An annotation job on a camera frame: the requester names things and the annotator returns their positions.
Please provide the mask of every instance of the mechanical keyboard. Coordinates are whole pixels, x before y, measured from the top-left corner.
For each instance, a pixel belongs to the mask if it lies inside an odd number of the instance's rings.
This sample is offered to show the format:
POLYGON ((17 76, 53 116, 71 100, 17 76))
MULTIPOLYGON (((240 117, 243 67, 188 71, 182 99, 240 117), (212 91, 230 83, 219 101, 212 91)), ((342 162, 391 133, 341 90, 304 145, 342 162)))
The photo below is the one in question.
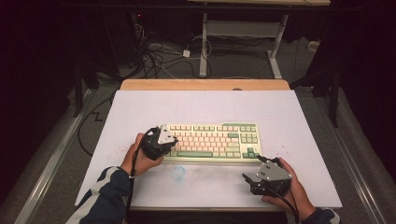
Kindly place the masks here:
POLYGON ((251 123, 167 124, 177 144, 164 161, 257 163, 259 130, 251 123))

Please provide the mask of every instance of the patterned sleeve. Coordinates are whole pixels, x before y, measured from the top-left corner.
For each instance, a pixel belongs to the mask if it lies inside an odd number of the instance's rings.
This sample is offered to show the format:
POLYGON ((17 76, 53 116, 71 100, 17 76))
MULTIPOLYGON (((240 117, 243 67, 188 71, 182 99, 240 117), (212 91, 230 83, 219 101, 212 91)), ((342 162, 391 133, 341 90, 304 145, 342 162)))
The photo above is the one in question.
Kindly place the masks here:
POLYGON ((66 223, 122 223, 129 194, 128 174, 121 168, 109 167, 85 194, 66 223))
POLYGON ((331 209, 317 209, 303 224, 342 224, 341 218, 331 209))

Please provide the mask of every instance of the cable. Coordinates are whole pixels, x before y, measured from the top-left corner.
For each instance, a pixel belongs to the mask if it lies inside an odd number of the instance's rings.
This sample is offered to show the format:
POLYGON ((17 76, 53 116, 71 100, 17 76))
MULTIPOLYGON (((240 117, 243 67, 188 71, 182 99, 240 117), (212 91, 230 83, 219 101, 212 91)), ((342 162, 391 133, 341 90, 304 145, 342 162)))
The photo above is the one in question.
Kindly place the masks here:
POLYGON ((172 64, 172 65, 169 65, 169 66, 165 67, 164 69, 168 69, 168 68, 173 67, 173 66, 175 66, 175 65, 177 65, 177 64, 179 64, 179 63, 187 63, 187 64, 189 64, 190 67, 191 67, 192 76, 193 76, 193 77, 196 77, 195 74, 194 74, 194 67, 193 67, 192 63, 190 63, 190 62, 178 62, 178 63, 174 63, 174 64, 172 64))
POLYGON ((137 148, 136 148, 136 151, 134 152, 134 155, 132 156, 132 169, 131 169, 131 174, 129 176, 129 181, 130 181, 129 189, 130 189, 131 192, 130 192, 130 194, 128 196, 128 201, 127 201, 126 206, 125 206, 125 217, 126 217, 128 223, 133 223, 130 220, 128 220, 129 219, 128 218, 128 211, 129 211, 129 208, 131 207, 132 197, 134 196, 134 174, 136 172, 136 169, 134 167, 136 166, 137 155, 139 154, 142 142, 144 141, 144 139, 146 138, 146 136, 150 132, 152 132, 151 129, 149 129, 148 131, 145 132, 145 134, 143 134, 143 137, 140 140, 139 145, 137 145, 137 148))
POLYGON ((96 110, 99 106, 101 106, 102 104, 104 104, 104 103, 107 102, 107 101, 110 101, 110 103, 113 104, 113 98, 114 98, 114 96, 115 96, 117 90, 118 90, 118 89, 116 89, 115 91, 113 91, 113 92, 111 93, 111 96, 110 96, 110 97, 106 98, 106 99, 105 99, 104 101, 102 101, 99 105, 97 105, 96 107, 94 107, 94 108, 88 113, 88 115, 85 116, 85 118, 82 120, 81 124, 80 124, 79 127, 78 127, 77 136, 78 136, 79 145, 81 146, 82 150, 83 150, 87 155, 89 155, 89 156, 92 156, 92 153, 89 152, 88 149, 85 148, 85 147, 84 147, 84 144, 82 143, 82 139, 81 139, 81 136, 80 136, 81 128, 82 128, 82 126, 84 125, 84 123, 85 123, 85 121, 87 120, 87 118, 90 116, 90 114, 91 114, 94 110, 96 110))
POLYGON ((138 48, 140 48, 140 46, 142 46, 143 40, 145 38, 145 30, 139 24, 136 24, 136 26, 139 28, 139 31, 138 31, 138 34, 137 34, 137 39, 139 39, 140 35, 142 35, 142 37, 140 38, 140 44, 137 46, 138 48))
MULTIPOLYGON (((225 54, 214 54, 215 56, 226 56, 226 55, 229 55, 229 54, 231 54, 233 52, 234 49, 243 49, 243 48, 247 48, 247 47, 257 47, 265 40, 265 38, 254 38, 251 43, 245 44, 245 43, 241 43, 241 41, 247 41, 247 40, 250 41, 251 39, 238 41, 236 39, 232 40, 231 38, 228 38, 227 36, 225 36, 225 38, 220 38, 218 36, 211 35, 210 37, 213 37, 215 39, 222 40, 222 41, 228 41, 229 44, 230 44, 230 50, 227 53, 225 53, 225 54)), ((227 47, 226 46, 216 46, 215 44, 212 44, 212 48, 214 49, 214 48, 227 48, 227 47)))
POLYGON ((166 70, 164 67, 161 66, 161 69, 163 69, 163 71, 165 71, 170 77, 174 78, 174 79, 178 79, 177 77, 174 77, 172 74, 170 74, 168 72, 168 70, 166 70))
POLYGON ((264 70, 266 67, 268 67, 268 65, 271 64, 271 61, 274 60, 274 59, 275 59, 275 58, 269 59, 269 62, 268 62, 265 66, 263 66, 263 67, 257 72, 257 73, 259 74, 259 79, 261 79, 260 71, 262 71, 262 70, 264 70))
POLYGON ((156 57, 153 57, 149 52, 148 53, 146 53, 145 55, 144 55, 144 60, 145 60, 145 62, 147 62, 147 61, 150 61, 151 62, 151 66, 145 66, 144 68, 145 68, 145 75, 142 77, 142 78, 150 78, 150 77, 156 77, 156 78, 158 78, 158 72, 157 72, 157 68, 158 69, 161 69, 161 64, 163 63, 163 57, 161 56, 161 55, 159 55, 159 54, 157 54, 157 53, 153 53, 154 54, 154 56, 156 56, 156 57), (152 69, 154 69, 154 75, 153 76, 148 76, 148 74, 149 74, 149 71, 151 71, 152 69))
POLYGON ((234 78, 238 78, 238 79, 240 79, 240 78, 242 78, 242 79, 256 79, 256 78, 253 78, 253 77, 224 77, 222 79, 234 79, 234 78))
POLYGON ((297 204, 295 204, 296 208, 294 208, 293 205, 291 205, 291 203, 288 202, 288 200, 286 200, 284 197, 282 197, 281 195, 276 193, 273 189, 268 188, 268 190, 270 190, 272 193, 274 193, 276 195, 276 197, 278 197, 280 200, 282 200, 282 202, 284 202, 285 204, 288 205, 288 207, 291 209, 291 212, 294 214, 295 223, 298 224, 300 222, 300 215, 299 215, 298 210, 297 210, 297 204))
POLYGON ((181 53, 177 52, 175 49, 172 49, 172 48, 170 48, 170 47, 167 47, 167 46, 165 46, 165 45, 163 45, 163 44, 161 44, 161 45, 159 45, 159 44, 148 44, 148 46, 150 46, 150 45, 161 46, 159 49, 154 50, 154 51, 159 51, 159 50, 162 49, 162 48, 166 48, 166 49, 171 49, 172 52, 161 51, 161 53, 173 53, 173 54, 181 55, 181 53))
POLYGON ((206 55, 206 57, 207 57, 207 56, 209 56, 210 53, 212 52, 212 45, 210 44, 210 42, 209 42, 209 40, 208 40, 207 38, 203 38, 203 37, 201 37, 201 36, 196 36, 195 38, 193 38, 193 39, 190 41, 190 44, 192 43, 192 41, 194 41, 194 40, 196 40, 196 39, 199 39, 199 38, 205 40, 205 41, 209 44, 209 53, 207 53, 207 55, 206 55))

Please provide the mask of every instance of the person's right hand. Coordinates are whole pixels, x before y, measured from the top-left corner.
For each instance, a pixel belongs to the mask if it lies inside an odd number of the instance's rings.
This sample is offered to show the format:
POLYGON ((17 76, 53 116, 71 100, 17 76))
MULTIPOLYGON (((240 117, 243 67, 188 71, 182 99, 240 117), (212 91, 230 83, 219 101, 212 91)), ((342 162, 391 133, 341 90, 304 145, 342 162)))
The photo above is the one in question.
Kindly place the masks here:
MULTIPOLYGON (((314 213, 316 211, 316 208, 309 201, 303 185, 298 180, 297 175, 294 173, 294 170, 291 168, 291 166, 286 161, 284 161, 282 158, 279 158, 279 160, 280 160, 280 163, 283 165, 283 168, 285 168, 285 170, 291 174, 291 187, 290 187, 289 192, 286 193, 286 195, 284 197, 291 205, 294 206, 294 209, 295 209, 295 205, 294 205, 294 200, 295 200, 295 202, 297 204, 297 209, 298 209, 298 213, 300 216, 300 220, 305 220, 312 213, 314 213)), ((271 197, 271 196, 264 195, 264 196, 262 196, 262 200, 264 202, 268 202, 273 205, 279 206, 279 207, 285 209, 288 213, 292 214, 289 206, 277 197, 271 197)))
MULTIPOLYGON (((128 175, 131 174, 132 159, 134 156, 134 152, 137 151, 137 147, 139 146, 139 143, 142 140, 143 136, 144 135, 142 133, 139 133, 137 135, 136 140, 129 148, 120 166, 120 168, 122 168, 126 173, 128 173, 128 175)), ((147 158, 142 151, 139 151, 136 158, 136 165, 134 166, 135 169, 134 175, 142 175, 148 169, 160 165, 162 161, 163 161, 163 157, 158 158, 156 161, 152 161, 151 159, 147 158)))

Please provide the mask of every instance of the white tabletop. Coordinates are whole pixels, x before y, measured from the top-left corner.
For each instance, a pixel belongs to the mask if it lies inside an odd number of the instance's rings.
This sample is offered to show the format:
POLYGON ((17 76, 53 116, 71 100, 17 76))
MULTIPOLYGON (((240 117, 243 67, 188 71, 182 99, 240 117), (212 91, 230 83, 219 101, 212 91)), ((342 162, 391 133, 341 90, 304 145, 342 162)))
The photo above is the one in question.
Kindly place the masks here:
MULTIPOLYGON (((138 133, 164 123, 253 122, 263 155, 294 168, 316 207, 341 207, 294 91, 118 91, 76 203, 102 171, 118 166, 138 133)), ((137 209, 275 210, 242 173, 259 166, 165 163, 135 181, 137 209)))

